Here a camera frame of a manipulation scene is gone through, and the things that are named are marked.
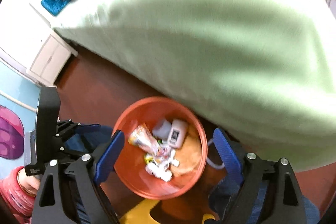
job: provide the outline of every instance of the bed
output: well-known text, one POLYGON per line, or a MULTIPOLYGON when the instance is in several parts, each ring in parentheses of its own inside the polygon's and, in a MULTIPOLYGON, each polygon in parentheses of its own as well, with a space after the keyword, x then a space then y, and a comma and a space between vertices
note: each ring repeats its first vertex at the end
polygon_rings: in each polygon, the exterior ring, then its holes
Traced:
POLYGON ((295 170, 335 162, 336 20, 325 0, 77 0, 71 39, 295 170))

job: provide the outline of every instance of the purple painted shape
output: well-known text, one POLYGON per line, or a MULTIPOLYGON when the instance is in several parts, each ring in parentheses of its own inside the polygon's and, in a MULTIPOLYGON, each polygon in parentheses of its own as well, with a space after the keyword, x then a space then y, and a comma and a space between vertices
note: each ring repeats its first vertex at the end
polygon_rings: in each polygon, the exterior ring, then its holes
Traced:
POLYGON ((15 112, 11 111, 7 107, 0 105, 0 118, 6 120, 12 127, 14 127, 17 132, 24 137, 24 128, 23 124, 18 115, 15 112))
POLYGON ((15 160, 22 156, 23 136, 5 119, 0 117, 0 157, 15 160))

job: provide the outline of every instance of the red sleeve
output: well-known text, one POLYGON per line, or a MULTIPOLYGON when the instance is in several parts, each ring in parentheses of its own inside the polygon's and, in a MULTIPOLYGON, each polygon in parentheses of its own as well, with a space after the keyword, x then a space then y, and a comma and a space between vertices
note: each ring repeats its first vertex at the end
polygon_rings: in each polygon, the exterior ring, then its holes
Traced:
POLYGON ((0 195, 20 223, 22 219, 31 217, 35 200, 22 190, 17 182, 17 175, 22 168, 12 170, 9 176, 0 182, 0 195))

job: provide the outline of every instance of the wooden floor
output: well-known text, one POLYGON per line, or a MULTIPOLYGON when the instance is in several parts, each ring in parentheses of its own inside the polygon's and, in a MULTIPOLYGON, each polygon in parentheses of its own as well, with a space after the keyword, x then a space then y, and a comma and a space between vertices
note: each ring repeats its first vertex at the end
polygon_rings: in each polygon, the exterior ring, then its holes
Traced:
MULTIPOLYGON (((135 101, 161 95, 158 91, 126 73, 116 65, 79 47, 78 58, 71 58, 57 81, 61 98, 60 118, 75 122, 100 123, 114 126, 120 114, 135 101)), ((207 137, 213 124, 201 118, 207 137)), ((218 160, 211 148, 209 155, 218 160)), ((210 189, 225 175, 206 166, 199 182, 179 198, 163 201, 152 211, 162 224, 201 223, 204 213, 210 213, 207 197, 210 189)), ((336 190, 336 164, 297 174, 302 192, 323 212, 336 190)), ((141 201, 129 191, 116 174, 111 174, 102 186, 119 215, 141 201)))

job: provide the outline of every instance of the cabinet drawer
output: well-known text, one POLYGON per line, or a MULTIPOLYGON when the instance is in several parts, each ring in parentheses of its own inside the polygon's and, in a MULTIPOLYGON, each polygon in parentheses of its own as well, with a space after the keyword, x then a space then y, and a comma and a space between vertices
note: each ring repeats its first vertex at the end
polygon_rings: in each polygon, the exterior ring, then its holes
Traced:
POLYGON ((34 63, 32 64, 30 70, 36 73, 38 76, 41 76, 58 45, 58 41, 54 37, 49 36, 38 56, 36 57, 34 63))
POLYGON ((41 77, 50 83, 54 83, 70 55, 71 52, 67 48, 58 44, 53 56, 51 56, 50 61, 45 66, 41 77))

